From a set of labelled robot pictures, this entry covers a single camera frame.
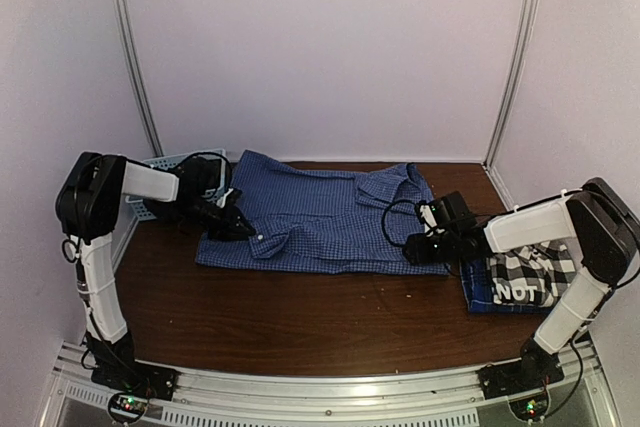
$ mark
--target blue fabric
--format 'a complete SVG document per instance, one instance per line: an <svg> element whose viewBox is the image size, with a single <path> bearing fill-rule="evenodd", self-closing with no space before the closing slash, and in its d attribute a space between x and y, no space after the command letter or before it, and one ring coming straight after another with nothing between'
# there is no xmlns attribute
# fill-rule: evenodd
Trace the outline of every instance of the blue fabric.
<svg viewBox="0 0 640 427"><path fill-rule="evenodd" d="M465 262L460 269L462 289L471 313L545 314L550 308L533 305L494 304L491 278L486 261Z"/></svg>
<svg viewBox="0 0 640 427"><path fill-rule="evenodd" d="M258 235L243 242L203 236L198 264L329 274L447 274L443 264L410 265L382 235L380 220L390 202L433 200L413 164L371 173L303 171L246 151L232 187L242 190L237 205ZM409 204L387 215L387 230L398 242L423 229Z"/></svg>

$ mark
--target wooden table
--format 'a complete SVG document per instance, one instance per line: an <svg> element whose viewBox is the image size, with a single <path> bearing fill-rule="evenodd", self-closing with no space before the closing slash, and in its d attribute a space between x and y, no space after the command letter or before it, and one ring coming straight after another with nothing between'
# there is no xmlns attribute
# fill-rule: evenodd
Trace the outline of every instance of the wooden table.
<svg viewBox="0 0 640 427"><path fill-rule="evenodd" d="M297 163L368 171L389 164ZM503 206L475 164L423 164L440 196ZM428 371L518 356L539 315L469 314L460 280L437 276L238 271L194 263L201 229L138 227L117 274L141 360L273 375Z"/></svg>

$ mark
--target light blue plastic basket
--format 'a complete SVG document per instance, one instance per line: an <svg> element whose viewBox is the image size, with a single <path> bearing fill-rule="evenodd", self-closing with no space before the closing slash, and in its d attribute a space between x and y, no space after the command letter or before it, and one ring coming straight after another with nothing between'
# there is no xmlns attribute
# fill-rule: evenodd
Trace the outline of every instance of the light blue plastic basket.
<svg viewBox="0 0 640 427"><path fill-rule="evenodd" d="M197 152L213 152L215 154L224 155L225 157L227 155L224 149L198 150ZM191 155L191 153L180 154L180 155L170 155L168 157L157 157L155 159L143 160L142 162L151 167L166 170L166 169L170 169L171 167L175 167L189 155ZM225 176L227 172L227 166L225 161L220 159L217 156L211 155L211 156L208 156L208 158L219 159L221 161L220 185L218 186L217 189L207 190L205 192L205 195L203 196L207 199L208 202L215 202L216 200L218 200L220 197L224 195L224 185L225 185ZM136 214L136 217L138 217L139 221L144 222L145 220L153 220L156 218L155 215L153 215L151 212L147 210L141 198L127 195L127 197L125 198L125 202L131 206L131 208L133 209L133 212Z"/></svg>

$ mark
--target folded clothes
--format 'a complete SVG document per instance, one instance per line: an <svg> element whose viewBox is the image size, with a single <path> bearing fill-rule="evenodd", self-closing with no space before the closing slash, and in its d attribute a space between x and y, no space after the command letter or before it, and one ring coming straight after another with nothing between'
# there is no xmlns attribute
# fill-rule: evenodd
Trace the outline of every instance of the folded clothes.
<svg viewBox="0 0 640 427"><path fill-rule="evenodd" d="M381 171L303 171L246 151L233 172L243 192L237 205L256 229L249 241L218 242L203 236L196 262L234 269L289 272L447 274L444 264L412 266L385 240L380 220L389 203L433 200L413 164ZM399 242L420 232L411 206L387 216Z"/></svg>
<svg viewBox="0 0 640 427"><path fill-rule="evenodd" d="M576 275L569 250L559 240L495 254L487 265L495 304L553 307Z"/></svg>
<svg viewBox="0 0 640 427"><path fill-rule="evenodd" d="M550 308L535 305L495 304L490 271L484 259L465 262L460 268L462 290L471 313L540 314Z"/></svg>

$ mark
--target white backdrop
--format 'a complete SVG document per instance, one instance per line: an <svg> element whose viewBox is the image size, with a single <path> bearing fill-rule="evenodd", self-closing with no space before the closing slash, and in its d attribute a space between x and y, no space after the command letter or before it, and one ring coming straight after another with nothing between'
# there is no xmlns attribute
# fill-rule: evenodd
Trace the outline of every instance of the white backdrop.
<svg viewBox="0 0 640 427"><path fill-rule="evenodd" d="M540 0L497 169L516 202L601 176L640 213L640 4ZM624 426L638 425L640 281L593 325Z"/></svg>
<svg viewBox="0 0 640 427"><path fill-rule="evenodd" d="M522 0L128 0L167 153L482 160Z"/></svg>
<svg viewBox="0 0 640 427"><path fill-rule="evenodd" d="M0 0L0 12L0 424L30 426L62 340L85 325L56 196L83 150L150 149L112 0Z"/></svg>

